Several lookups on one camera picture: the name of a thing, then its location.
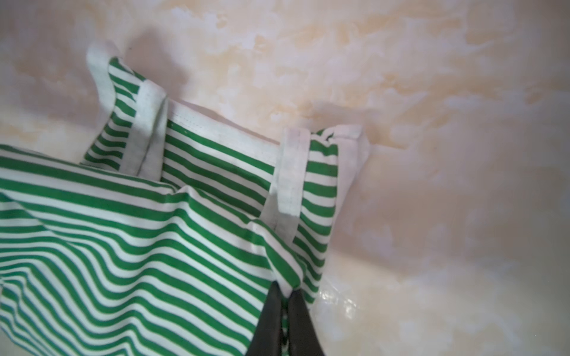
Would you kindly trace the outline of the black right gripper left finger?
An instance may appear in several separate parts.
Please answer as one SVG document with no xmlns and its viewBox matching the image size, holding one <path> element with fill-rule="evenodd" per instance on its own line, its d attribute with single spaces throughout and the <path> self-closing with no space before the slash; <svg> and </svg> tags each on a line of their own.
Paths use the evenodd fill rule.
<svg viewBox="0 0 570 356">
<path fill-rule="evenodd" d="M 280 356 L 282 353 L 282 293 L 273 282 L 246 356 Z"/>
</svg>

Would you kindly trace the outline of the green white striped shirt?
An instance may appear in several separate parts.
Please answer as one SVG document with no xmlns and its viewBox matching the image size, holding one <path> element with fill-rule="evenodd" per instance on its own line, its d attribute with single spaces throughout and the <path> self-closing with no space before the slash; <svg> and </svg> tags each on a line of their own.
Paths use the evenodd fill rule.
<svg viewBox="0 0 570 356">
<path fill-rule="evenodd" d="M 1 330 L 33 355 L 246 355 L 273 282 L 315 302 L 370 145 L 274 144 L 168 98 L 114 44 L 87 54 L 105 124 L 79 164 L 1 147 Z"/>
</svg>

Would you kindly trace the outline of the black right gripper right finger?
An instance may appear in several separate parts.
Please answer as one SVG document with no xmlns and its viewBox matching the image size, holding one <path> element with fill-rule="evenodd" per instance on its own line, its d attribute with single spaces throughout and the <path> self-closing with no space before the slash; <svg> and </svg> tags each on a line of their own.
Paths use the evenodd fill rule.
<svg viewBox="0 0 570 356">
<path fill-rule="evenodd" d="M 301 290 L 292 292 L 286 311 L 289 323 L 289 355 L 324 356 Z"/>
</svg>

